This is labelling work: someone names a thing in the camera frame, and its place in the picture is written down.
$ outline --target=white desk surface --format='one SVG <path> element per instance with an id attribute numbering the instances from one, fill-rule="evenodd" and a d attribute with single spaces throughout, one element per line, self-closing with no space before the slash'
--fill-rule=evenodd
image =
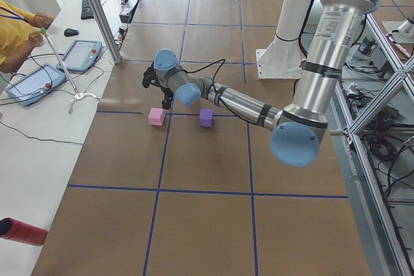
<path id="1" fill-rule="evenodd" d="M 116 0 L 101 0 L 103 9 L 116 33 L 121 25 Z M 48 29 L 57 50 L 64 53 L 75 39 L 99 40 L 106 46 L 94 19 L 80 19 L 81 0 L 69 0 Z M 78 36 L 64 37 L 68 27 L 78 28 Z M 33 50 L 32 55 L 51 53 L 45 44 Z M 57 64 L 54 56 L 36 58 L 39 64 Z M 104 72 L 89 88 L 98 97 L 102 96 L 113 62 L 106 51 L 95 64 Z M 19 73 L 28 74 L 38 66 L 30 59 Z M 74 81 L 83 92 L 90 82 L 102 73 L 91 68 Z M 69 82 L 58 87 L 73 93 Z M 7 102 L 6 93 L 0 95 L 0 104 Z M 51 138 L 83 143 L 95 115 L 98 101 L 84 98 L 74 104 L 73 113 L 68 113 L 73 96 L 65 92 L 52 92 L 39 102 L 23 107 L 16 103 L 0 106 L 3 123 L 23 131 L 29 136 Z M 80 145 L 57 142 L 40 142 L 28 139 L 0 124 L 0 218 L 12 217 L 29 224 L 49 229 L 59 206 L 67 181 L 81 150 Z M 41 247 L 0 239 L 0 275 L 30 275 L 40 254 Z"/>

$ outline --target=human hand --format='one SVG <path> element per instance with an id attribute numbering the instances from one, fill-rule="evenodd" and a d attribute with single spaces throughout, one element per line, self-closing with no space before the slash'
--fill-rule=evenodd
<path id="1" fill-rule="evenodd" d="M 27 42 L 32 48 L 41 47 L 43 45 L 43 35 L 40 32 L 32 32 L 28 35 Z"/>
<path id="2" fill-rule="evenodd" d="M 50 24 L 52 24 L 53 20 L 54 18 L 47 12 L 38 12 L 34 16 L 34 22 L 36 26 L 39 28 L 49 26 Z"/>

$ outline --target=purple cube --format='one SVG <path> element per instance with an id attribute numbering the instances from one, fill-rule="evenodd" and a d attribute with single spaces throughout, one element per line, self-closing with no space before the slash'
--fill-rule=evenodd
<path id="1" fill-rule="evenodd" d="M 163 109 L 159 108 L 151 108 L 149 115 L 148 115 L 148 121 L 151 125 L 158 125 L 161 126 L 164 123 L 164 119 L 166 117 L 166 113 Z"/>
<path id="2" fill-rule="evenodd" d="M 211 127 L 213 125 L 213 111 L 200 109 L 200 126 Z"/>

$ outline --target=person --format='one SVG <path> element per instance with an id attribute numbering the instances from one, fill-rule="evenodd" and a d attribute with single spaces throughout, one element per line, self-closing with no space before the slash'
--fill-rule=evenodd
<path id="1" fill-rule="evenodd" d="M 34 27 L 47 27 L 54 18 L 46 12 L 26 12 L 0 0 L 0 72 L 19 70 L 32 50 L 43 44 Z"/>

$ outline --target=keyboard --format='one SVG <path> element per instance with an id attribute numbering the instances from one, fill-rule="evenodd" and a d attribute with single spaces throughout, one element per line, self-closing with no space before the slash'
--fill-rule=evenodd
<path id="1" fill-rule="evenodd" d="M 80 19 L 93 19 L 93 12 L 89 0 L 82 0 L 82 11 L 80 14 Z"/>

